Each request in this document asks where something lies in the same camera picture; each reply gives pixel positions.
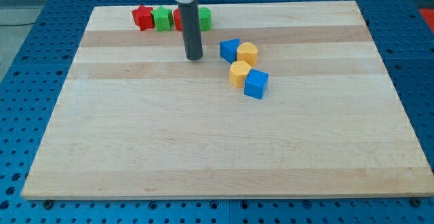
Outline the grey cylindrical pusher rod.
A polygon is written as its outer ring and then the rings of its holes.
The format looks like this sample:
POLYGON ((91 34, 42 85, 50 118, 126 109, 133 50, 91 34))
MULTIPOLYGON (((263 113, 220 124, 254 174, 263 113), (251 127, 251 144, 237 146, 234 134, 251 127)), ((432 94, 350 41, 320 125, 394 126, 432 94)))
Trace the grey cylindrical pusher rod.
POLYGON ((199 7, 197 0, 179 3, 180 22, 184 49, 188 60, 199 60, 203 57, 199 7))

